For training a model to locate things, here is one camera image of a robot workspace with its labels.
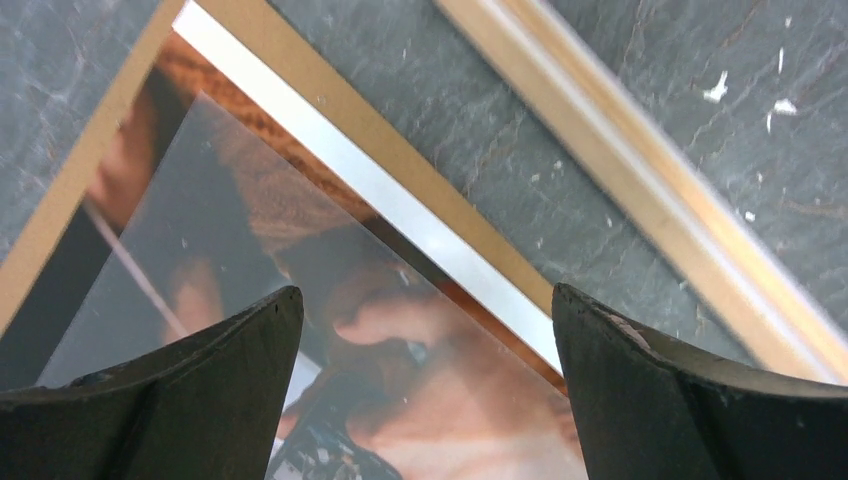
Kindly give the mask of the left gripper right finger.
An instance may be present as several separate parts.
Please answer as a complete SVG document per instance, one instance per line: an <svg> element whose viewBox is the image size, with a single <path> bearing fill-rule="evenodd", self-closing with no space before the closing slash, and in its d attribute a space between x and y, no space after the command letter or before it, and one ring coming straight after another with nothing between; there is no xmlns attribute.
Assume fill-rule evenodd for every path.
<svg viewBox="0 0 848 480"><path fill-rule="evenodd" d="M591 478L846 477L845 387L714 355L564 283L552 320Z"/></svg>

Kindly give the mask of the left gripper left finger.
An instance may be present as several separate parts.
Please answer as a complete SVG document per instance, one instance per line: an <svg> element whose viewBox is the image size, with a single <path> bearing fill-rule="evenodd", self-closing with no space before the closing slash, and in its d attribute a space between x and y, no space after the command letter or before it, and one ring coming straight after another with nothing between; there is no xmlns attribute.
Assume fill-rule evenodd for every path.
<svg viewBox="0 0 848 480"><path fill-rule="evenodd" d="M261 479L297 356L299 289L59 388L1 396L5 479Z"/></svg>

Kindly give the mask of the white wooden picture frame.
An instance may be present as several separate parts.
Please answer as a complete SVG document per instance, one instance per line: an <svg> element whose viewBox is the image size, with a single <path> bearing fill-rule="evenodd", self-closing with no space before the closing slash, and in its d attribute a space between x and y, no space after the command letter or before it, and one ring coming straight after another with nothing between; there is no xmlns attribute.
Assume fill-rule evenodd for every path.
<svg viewBox="0 0 848 480"><path fill-rule="evenodd" d="M440 10L764 367L843 384L847 337L543 1Z"/></svg>

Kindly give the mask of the colour photo print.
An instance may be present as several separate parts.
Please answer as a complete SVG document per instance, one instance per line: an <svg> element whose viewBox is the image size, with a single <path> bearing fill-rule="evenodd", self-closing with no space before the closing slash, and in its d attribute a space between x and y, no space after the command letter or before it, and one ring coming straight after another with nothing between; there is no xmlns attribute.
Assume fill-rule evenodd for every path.
<svg viewBox="0 0 848 480"><path fill-rule="evenodd" d="M5 479L582 479L538 294L271 8L170 1L1 277Z"/></svg>

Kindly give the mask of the brown cardboard backing board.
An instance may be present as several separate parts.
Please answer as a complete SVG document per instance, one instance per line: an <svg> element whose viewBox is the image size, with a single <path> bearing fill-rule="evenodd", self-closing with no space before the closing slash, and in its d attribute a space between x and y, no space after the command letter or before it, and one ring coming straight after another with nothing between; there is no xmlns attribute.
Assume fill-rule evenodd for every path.
<svg viewBox="0 0 848 480"><path fill-rule="evenodd" d="M540 356L555 352L551 284L265 1L154 10L1 264L1 321L29 293L165 37L177 32Z"/></svg>

